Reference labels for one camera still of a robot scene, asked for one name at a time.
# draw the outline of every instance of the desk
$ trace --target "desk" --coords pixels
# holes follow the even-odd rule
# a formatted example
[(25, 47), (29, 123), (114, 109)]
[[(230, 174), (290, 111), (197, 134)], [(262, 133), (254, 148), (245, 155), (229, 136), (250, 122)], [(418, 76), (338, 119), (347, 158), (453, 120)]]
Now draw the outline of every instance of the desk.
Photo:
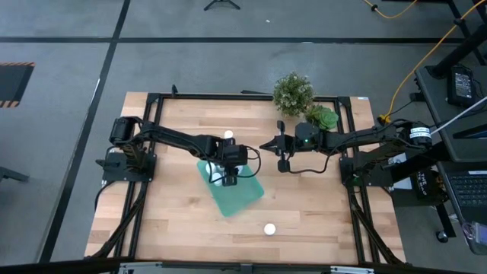
[[(485, 66), (476, 66), (471, 68), (473, 77), (479, 81), (483, 87), (487, 86), (487, 68)], [(421, 68), (415, 72), (418, 85), (424, 95), (424, 99), (428, 104), (428, 108), (433, 116), (435, 123), (447, 121), (454, 118), (461, 113), (464, 109), (450, 105), (445, 100), (447, 96), (447, 79), (433, 78), (427, 68)], [(457, 198), (454, 195), (453, 188), (448, 181), (446, 173), (458, 170), (485, 170), (487, 169), (487, 163), (479, 162), (479, 153), (484, 154), (487, 151), (487, 141), (485, 139), (454, 139), (453, 134), (466, 129), (473, 128), (485, 124), (487, 121), (487, 112), (479, 113), (473, 117), (467, 117), (463, 120), (458, 120), (451, 123), (445, 129), (442, 129), (439, 133), (441, 140), (446, 147), (448, 154), (451, 157), (451, 161), (439, 161), (436, 165), (438, 171), (444, 181), (448, 196), (452, 202), (455, 213), (457, 214), (459, 221), (463, 224), (465, 220), (463, 218), (462, 211), (460, 210)], [(484, 212), (476, 212), (476, 214), (485, 214)], [(445, 227), (445, 222), (449, 222), (447, 216), (443, 216), (442, 223)], [(487, 254), (487, 247), (482, 247), (476, 244), (474, 241), (466, 242), (472, 252), (476, 254)]]
[[(129, 92), (122, 115), (142, 116), (146, 98), (146, 93)], [(372, 127), (374, 121), (368, 99), (351, 97), (351, 102), (355, 127)], [(331, 103), (322, 104), (333, 109)], [(161, 125), (193, 135), (223, 136), (224, 131), (230, 129), (237, 143), (258, 148), (278, 134), (278, 119), (282, 117), (270, 101), (164, 99)], [(286, 133), (294, 134), (298, 120), (284, 121)], [(263, 164), (257, 179), (265, 191), (263, 198), (238, 215), (224, 218), (196, 168), (198, 159), (187, 151), (160, 144), (156, 145), (155, 153), (158, 162), (148, 187), (137, 259), (358, 263), (338, 155), (330, 158), (324, 174), (293, 175), (279, 173), (278, 158), (261, 151)], [(322, 168), (324, 158), (313, 153), (298, 154), (291, 164), (296, 170)], [(256, 162), (251, 161), (250, 166), (255, 170)], [(126, 189), (127, 183), (114, 183), (101, 194), (86, 255), (97, 252), (119, 224)], [(378, 187), (368, 187), (368, 194), (375, 228), (395, 255), (404, 260), (390, 197)], [(275, 235), (264, 235), (266, 223), (276, 225)], [(129, 228), (122, 255), (127, 254), (131, 234)], [(361, 235), (366, 258), (370, 261), (367, 234), (362, 230)]]
[[(472, 67), (472, 73), (473, 77), (482, 83), (482, 87), (486, 89), (487, 67)], [(450, 105), (445, 100), (447, 97), (447, 79), (438, 80), (433, 78), (427, 68), (417, 70), (415, 75), (435, 123), (447, 121), (465, 110), (462, 107)], [(487, 142), (483, 139), (454, 139), (453, 134), (481, 126), (485, 124), (485, 121), (487, 121), (487, 112), (479, 113), (475, 117), (472, 117), (472, 119), (465, 118), (451, 123), (448, 127), (440, 131), (441, 139), (452, 161), (466, 163), (479, 161), (479, 153), (485, 153), (487, 151)]]

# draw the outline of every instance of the tripod stand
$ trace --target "tripod stand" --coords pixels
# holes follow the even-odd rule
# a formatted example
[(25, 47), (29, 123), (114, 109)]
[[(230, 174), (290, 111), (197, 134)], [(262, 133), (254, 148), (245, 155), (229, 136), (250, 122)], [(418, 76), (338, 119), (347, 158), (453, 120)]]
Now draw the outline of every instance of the tripod stand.
[(209, 3), (205, 8), (203, 8), (203, 11), (207, 11), (214, 3), (216, 2), (228, 2), (230, 5), (233, 5), (236, 9), (240, 9), (240, 6), (235, 4), (231, 0), (213, 0), (211, 3)]

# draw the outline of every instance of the black floor stripe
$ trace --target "black floor stripe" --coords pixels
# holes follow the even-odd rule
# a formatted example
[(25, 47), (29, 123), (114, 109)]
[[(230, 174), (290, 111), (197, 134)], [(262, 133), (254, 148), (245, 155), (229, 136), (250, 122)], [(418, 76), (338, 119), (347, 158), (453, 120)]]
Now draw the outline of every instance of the black floor stripe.
[[(423, 44), (440, 38), (336, 38), (336, 37), (0, 37), (0, 43), (338, 43), (338, 44)], [(443, 43), (462, 43), (447, 38)]]
[(0, 37), (0, 43), (110, 43), (112, 37)]
[[(117, 43), (438, 43), (441, 38), (332, 38), (332, 37), (122, 37)], [(447, 38), (443, 43), (462, 43), (463, 38)]]
[[(114, 40), (120, 37), (120, 32), (122, 31), (123, 23), (125, 22), (129, 6), (130, 0), (124, 0), (119, 20), (117, 21), (115, 31), (113, 32)], [(86, 149), (86, 144), (88, 143), (88, 137), (90, 135), (91, 127), (93, 126), (94, 117), (97, 113), (98, 105), (100, 104), (103, 88), (107, 82), (107, 76), (108, 72), (110, 71), (113, 56), (115, 55), (115, 49), (116, 43), (112, 42), (108, 47), (107, 55), (105, 56), (105, 61), (103, 62), (103, 66), (101, 68), (100, 77), (98, 78), (98, 83), (94, 90), (93, 98), (88, 108), (83, 126), (81, 127), (81, 132), (75, 145), (75, 150), (73, 151), (71, 160), (68, 164), (68, 170), (66, 171), (62, 181), (62, 192), (60, 193), (60, 197), (56, 203), (56, 211), (52, 217), (52, 221), (50, 222), (49, 232), (47, 232), (45, 237), (45, 244), (40, 254), (39, 263), (48, 263), (53, 255), (54, 247), (56, 246), (56, 241), (62, 226), (62, 220), (66, 214), (69, 199), (71, 198), (72, 190), (75, 186), (76, 176), (78, 175), (79, 167), (81, 166), (84, 150)]]

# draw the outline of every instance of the electronic device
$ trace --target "electronic device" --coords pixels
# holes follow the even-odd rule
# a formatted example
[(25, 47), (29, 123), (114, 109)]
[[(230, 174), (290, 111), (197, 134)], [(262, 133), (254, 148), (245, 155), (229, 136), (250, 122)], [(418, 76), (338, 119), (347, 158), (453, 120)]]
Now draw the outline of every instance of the electronic device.
[(473, 222), (474, 240), (478, 244), (487, 246), (487, 226)]
[(447, 173), (463, 219), (487, 224), (487, 170)]
[(476, 102), (475, 96), (472, 72), (463, 66), (451, 68), (447, 78), (447, 102), (459, 107), (470, 107)]

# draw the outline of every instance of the succulent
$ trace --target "succulent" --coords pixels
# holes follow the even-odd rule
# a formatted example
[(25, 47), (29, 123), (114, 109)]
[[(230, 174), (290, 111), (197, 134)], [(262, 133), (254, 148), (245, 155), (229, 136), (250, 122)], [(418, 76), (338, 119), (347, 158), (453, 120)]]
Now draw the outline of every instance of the succulent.
[(336, 127), (336, 122), (338, 122), (338, 114), (330, 108), (321, 105), (312, 105), (308, 107), (304, 117), (309, 123), (324, 130), (334, 129)]

